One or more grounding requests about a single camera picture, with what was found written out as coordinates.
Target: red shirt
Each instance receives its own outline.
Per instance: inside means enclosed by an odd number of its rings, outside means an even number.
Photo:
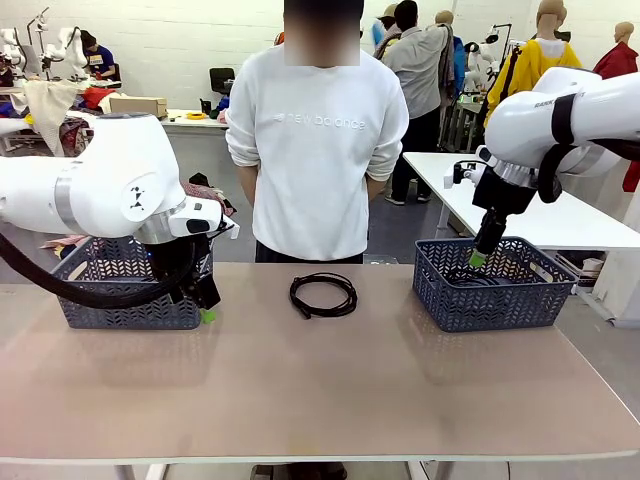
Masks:
[[[620,42],[598,62],[593,71],[605,80],[634,73],[638,71],[637,57],[635,50]]]

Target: yellow jacket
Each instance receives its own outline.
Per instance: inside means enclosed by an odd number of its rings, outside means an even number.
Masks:
[[[529,40],[525,46],[520,48],[520,50],[522,53],[518,57],[516,67],[513,72],[513,79],[509,85],[509,96],[514,93],[533,90],[533,87],[538,83],[542,74],[551,67],[582,67],[580,60],[578,60],[578,57],[568,43],[565,45],[564,54],[560,58],[545,57],[540,44],[535,40]],[[484,123],[485,127],[489,123],[491,114],[500,103],[500,94],[504,89],[507,72],[509,72],[509,66],[511,65],[511,57],[512,55],[510,55],[505,62],[495,85],[489,92],[489,113],[487,114],[487,119]]]

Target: black trousers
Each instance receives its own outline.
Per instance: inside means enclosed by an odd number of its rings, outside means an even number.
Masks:
[[[418,175],[402,157],[404,152],[436,152],[438,150],[438,137],[440,135],[440,107],[429,113],[409,120],[407,133],[402,137],[402,153],[393,170],[391,182],[391,198],[404,202],[409,191],[409,182]],[[418,178],[418,195],[428,197],[431,189]]]
[[[311,263],[311,264],[362,264],[364,254],[355,255],[341,260],[331,260],[329,262],[302,260],[301,258],[290,257],[284,253],[278,253],[256,241],[256,263]]]

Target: sneaker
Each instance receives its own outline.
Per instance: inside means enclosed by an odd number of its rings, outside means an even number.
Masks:
[[[394,205],[397,205],[399,207],[404,206],[404,202],[401,200],[396,200],[393,197],[384,197],[384,199],[389,202],[389,203],[393,203]]]

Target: gray basket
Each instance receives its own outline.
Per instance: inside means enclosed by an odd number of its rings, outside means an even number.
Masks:
[[[445,332],[506,330],[553,325],[575,275],[529,242],[505,237],[475,271],[502,285],[456,286],[447,278],[468,271],[473,239],[416,242],[413,289]]]
[[[200,264],[211,272],[212,256]],[[62,280],[90,292],[110,295],[148,288],[154,282],[147,251],[132,237],[89,238],[65,258],[52,272]],[[169,295],[136,308],[98,310],[58,298],[71,328],[130,330],[190,330],[200,325],[200,309],[190,298],[173,303]]]

